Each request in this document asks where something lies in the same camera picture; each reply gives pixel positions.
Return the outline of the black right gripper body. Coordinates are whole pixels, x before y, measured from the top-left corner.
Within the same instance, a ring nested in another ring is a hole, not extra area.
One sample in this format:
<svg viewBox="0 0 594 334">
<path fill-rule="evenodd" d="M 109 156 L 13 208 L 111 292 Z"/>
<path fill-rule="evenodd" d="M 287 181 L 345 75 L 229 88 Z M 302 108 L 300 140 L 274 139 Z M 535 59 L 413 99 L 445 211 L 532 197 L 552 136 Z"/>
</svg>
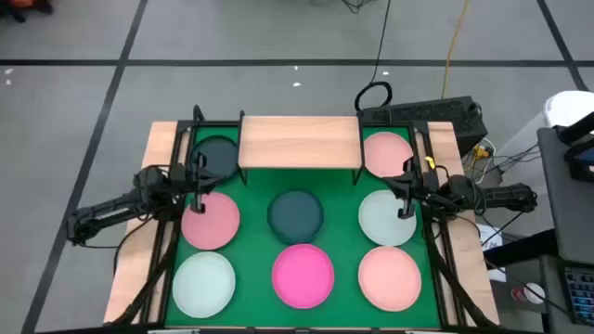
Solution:
<svg viewBox="0 0 594 334">
<path fill-rule="evenodd" d="M 434 192 L 434 175 L 431 173 L 403 173 L 400 176 L 384 177 L 384 183 L 398 199 L 426 199 Z"/>
</svg>

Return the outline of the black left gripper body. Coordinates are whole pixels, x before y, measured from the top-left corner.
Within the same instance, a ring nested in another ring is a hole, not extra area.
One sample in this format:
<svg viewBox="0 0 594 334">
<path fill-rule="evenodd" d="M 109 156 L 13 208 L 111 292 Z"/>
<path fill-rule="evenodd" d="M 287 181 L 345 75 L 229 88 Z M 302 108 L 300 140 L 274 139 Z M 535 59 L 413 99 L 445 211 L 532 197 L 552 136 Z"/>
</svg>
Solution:
<svg viewBox="0 0 594 334">
<path fill-rule="evenodd" d="M 194 199 L 190 204 L 191 207 L 199 206 L 198 177 L 194 167 L 191 165 L 186 166 L 182 163 L 173 164 L 169 170 L 169 178 L 172 188 L 177 193 L 192 193 L 194 195 Z"/>
</svg>

